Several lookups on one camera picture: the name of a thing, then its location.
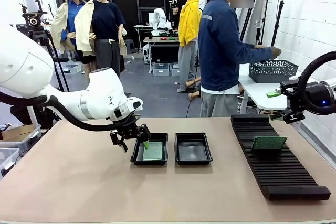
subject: white shirt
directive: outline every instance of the white shirt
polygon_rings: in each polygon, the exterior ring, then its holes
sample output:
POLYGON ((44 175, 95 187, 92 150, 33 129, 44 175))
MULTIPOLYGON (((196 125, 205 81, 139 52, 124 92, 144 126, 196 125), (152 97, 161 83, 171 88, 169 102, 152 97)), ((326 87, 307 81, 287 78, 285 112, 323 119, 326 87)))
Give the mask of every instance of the white shirt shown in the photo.
POLYGON ((213 90, 207 90, 203 87, 201 87, 201 91, 207 94, 240 94, 239 91, 239 85, 235 85, 232 88, 229 88, 227 90, 223 91, 213 91, 213 90))

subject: white robot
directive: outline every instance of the white robot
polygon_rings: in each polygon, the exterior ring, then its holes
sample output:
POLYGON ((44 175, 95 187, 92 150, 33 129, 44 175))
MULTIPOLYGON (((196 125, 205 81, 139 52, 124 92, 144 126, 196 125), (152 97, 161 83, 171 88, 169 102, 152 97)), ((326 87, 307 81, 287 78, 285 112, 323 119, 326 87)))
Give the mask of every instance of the white robot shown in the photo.
POLYGON ((85 90, 61 92, 51 86, 54 62, 39 44, 11 26, 0 26, 0 86, 30 99, 13 98, 0 93, 0 101, 10 105, 41 104, 85 130, 109 131, 115 145, 127 150, 124 139, 138 138, 146 144, 150 132, 145 125, 137 127, 135 111, 142 110, 142 100, 127 98, 117 74, 99 69, 90 74, 85 90), (110 125, 91 125, 83 121, 110 119, 110 125))
POLYGON ((149 20, 151 26, 153 27, 154 31, 152 31, 153 36, 160 35, 159 28, 161 29, 172 29, 172 24, 167 22, 166 14, 162 8, 157 8, 154 10, 154 17, 149 20))

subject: beige cardigan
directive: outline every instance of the beige cardigan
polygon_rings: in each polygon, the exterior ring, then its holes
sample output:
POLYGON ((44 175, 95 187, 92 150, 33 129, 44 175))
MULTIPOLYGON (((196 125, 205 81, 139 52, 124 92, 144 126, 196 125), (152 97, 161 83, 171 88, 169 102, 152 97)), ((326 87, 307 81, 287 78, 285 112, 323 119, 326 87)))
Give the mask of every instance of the beige cardigan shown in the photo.
MULTIPOLYGON (((78 12, 75 18, 76 28, 76 45, 77 49, 83 51, 83 55, 96 55, 94 53, 93 40, 89 39, 89 33, 92 32, 92 15, 95 9, 93 0, 88 1, 78 12)), ((119 45, 120 54, 125 56, 127 49, 125 43, 119 45)))
POLYGON ((54 41, 55 47, 61 54, 64 53, 65 48, 74 51, 75 47, 71 43, 70 39, 61 41, 61 33, 63 30, 67 30, 68 14, 69 14, 69 0, 65 0, 63 4, 58 8, 54 20, 51 22, 50 33, 54 41))

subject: ribbed black rack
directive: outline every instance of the ribbed black rack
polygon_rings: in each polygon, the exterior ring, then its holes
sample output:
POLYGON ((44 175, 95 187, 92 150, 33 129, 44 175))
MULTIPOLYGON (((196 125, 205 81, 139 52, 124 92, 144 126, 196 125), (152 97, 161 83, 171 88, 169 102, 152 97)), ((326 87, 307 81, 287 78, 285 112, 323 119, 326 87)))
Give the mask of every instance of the ribbed black rack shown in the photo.
POLYGON ((232 127, 262 194, 269 200, 329 199, 330 191, 319 186, 290 148, 252 150, 256 136, 279 136, 266 115, 233 115, 232 127))

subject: white brick wall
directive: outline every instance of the white brick wall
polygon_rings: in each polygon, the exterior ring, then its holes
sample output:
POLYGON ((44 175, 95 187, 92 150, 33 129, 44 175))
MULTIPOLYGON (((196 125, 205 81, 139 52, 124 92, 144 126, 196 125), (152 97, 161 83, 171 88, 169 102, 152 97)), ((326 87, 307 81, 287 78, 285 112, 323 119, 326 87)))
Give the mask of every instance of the white brick wall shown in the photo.
MULTIPOLYGON (((269 0, 264 44, 270 45, 278 0, 269 0)), ((289 60, 302 71, 317 57, 336 51, 336 0, 285 0, 276 46, 280 58, 289 60)), ((321 81, 336 77, 336 61, 322 66, 313 75, 321 81)), ((305 126, 336 154, 336 115, 306 113, 305 126)))

